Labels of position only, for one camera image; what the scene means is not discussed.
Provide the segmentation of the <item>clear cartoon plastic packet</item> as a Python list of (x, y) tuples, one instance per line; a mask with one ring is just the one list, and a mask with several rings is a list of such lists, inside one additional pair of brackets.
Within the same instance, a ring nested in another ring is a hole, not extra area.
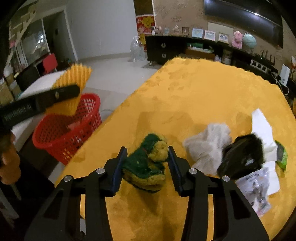
[(267, 168), (252, 172), (235, 181), (235, 184), (259, 217), (269, 211), (271, 205), (267, 198), (269, 188), (269, 173)]

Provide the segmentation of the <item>black plastic bag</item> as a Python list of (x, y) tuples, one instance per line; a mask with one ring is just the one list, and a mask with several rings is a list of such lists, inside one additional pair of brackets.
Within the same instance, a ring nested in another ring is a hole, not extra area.
[(223, 149), (217, 174), (237, 180), (261, 169), (263, 161), (262, 141), (252, 133), (239, 136)]

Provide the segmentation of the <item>white mesh cloth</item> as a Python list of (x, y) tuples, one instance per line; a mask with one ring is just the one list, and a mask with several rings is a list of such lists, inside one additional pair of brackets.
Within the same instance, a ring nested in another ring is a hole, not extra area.
[(193, 168), (216, 176), (223, 149), (231, 143), (229, 127), (225, 123), (211, 123), (204, 131), (185, 139), (183, 147), (194, 161)]

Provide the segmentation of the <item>yellow foam fruit net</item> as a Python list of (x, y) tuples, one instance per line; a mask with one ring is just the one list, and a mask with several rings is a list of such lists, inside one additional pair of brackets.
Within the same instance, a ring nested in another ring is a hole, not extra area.
[(56, 103), (47, 108), (46, 113), (73, 116), (91, 73), (92, 69), (82, 64), (74, 64), (67, 69), (52, 86)]

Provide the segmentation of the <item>green pea snack packet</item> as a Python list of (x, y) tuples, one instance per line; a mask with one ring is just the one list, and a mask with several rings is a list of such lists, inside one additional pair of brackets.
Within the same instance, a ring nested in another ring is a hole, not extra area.
[(277, 160), (276, 163), (281, 168), (281, 170), (287, 170), (287, 161), (288, 161), (288, 154), (285, 147), (277, 140), (275, 140), (277, 145)]

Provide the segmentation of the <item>white paper tissue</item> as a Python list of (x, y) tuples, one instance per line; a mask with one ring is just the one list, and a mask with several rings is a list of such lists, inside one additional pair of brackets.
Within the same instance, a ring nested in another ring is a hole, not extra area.
[(252, 132), (262, 142), (263, 168), (268, 169), (269, 187), (267, 195), (272, 195), (280, 190), (280, 182), (275, 170), (278, 159), (278, 146), (273, 139), (273, 130), (262, 111), (258, 108), (252, 112)]

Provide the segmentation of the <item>stacked cardboard boxes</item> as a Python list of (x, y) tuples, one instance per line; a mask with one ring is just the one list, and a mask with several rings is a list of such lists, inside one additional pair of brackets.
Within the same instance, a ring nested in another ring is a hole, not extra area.
[(1, 85), (0, 85), (0, 103), (1, 106), (5, 106), (9, 103), (14, 102), (17, 100), (22, 91), (17, 84), (13, 73), (9, 74), (7, 77), (1, 78)]

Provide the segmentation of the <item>white cushioned sofa bench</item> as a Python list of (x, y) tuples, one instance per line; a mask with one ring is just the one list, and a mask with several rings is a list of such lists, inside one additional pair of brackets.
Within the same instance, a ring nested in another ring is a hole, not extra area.
[[(65, 70), (53, 72), (40, 77), (21, 94), (20, 99), (51, 89), (55, 81), (64, 74), (64, 72)], [(14, 145), (18, 151), (22, 149), (43, 116), (43, 114), (33, 116), (12, 128), (12, 132), (15, 135)]]

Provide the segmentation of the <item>red plastic mesh basket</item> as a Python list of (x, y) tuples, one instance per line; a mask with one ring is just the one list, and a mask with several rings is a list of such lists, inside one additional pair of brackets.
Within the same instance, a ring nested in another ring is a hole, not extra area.
[(94, 93), (81, 96), (74, 116), (48, 114), (36, 126), (32, 141), (57, 161), (67, 165), (79, 148), (102, 124), (100, 98)]

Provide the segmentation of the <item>red chair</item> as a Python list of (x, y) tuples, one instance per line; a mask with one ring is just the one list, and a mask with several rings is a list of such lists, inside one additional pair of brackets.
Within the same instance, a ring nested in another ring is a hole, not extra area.
[(54, 53), (49, 54), (46, 58), (43, 59), (44, 75), (51, 73), (58, 66), (56, 56)]

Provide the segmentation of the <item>white router box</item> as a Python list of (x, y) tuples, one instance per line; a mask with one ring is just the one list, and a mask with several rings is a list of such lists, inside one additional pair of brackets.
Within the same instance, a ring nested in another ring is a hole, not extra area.
[(280, 83), (283, 86), (287, 85), (288, 79), (290, 76), (290, 69), (286, 65), (282, 65), (281, 71), (280, 71)]

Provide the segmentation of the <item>black tv cabinet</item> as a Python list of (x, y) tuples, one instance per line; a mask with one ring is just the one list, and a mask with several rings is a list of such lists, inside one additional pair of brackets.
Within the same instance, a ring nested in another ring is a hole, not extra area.
[(222, 42), (181, 36), (145, 36), (147, 60), (150, 64), (165, 64), (175, 57), (189, 57), (225, 62), (228, 65), (248, 70), (271, 84), (277, 84), (289, 98), (295, 97), (295, 82), (280, 83), (275, 57), (265, 54), (250, 54)]

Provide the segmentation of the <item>pink plush toy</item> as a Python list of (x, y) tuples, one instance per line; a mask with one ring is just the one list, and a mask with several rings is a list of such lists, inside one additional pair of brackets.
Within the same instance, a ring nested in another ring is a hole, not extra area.
[(232, 47), (242, 49), (243, 34), (240, 31), (235, 31), (232, 37)]

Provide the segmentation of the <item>light blue globe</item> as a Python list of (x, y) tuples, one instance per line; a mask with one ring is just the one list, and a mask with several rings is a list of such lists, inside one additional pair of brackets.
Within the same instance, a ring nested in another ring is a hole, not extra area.
[(251, 35), (250, 33), (245, 33), (243, 35), (242, 40), (243, 40), (243, 48), (245, 50), (252, 51), (257, 45), (257, 41), (256, 41), (255, 37), (253, 35)]

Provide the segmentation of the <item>black curved television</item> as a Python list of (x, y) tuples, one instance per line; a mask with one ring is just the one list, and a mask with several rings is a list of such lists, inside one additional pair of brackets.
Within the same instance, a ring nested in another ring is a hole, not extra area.
[(207, 0), (204, 13), (245, 28), (275, 47), (283, 47), (282, 17), (269, 1)]

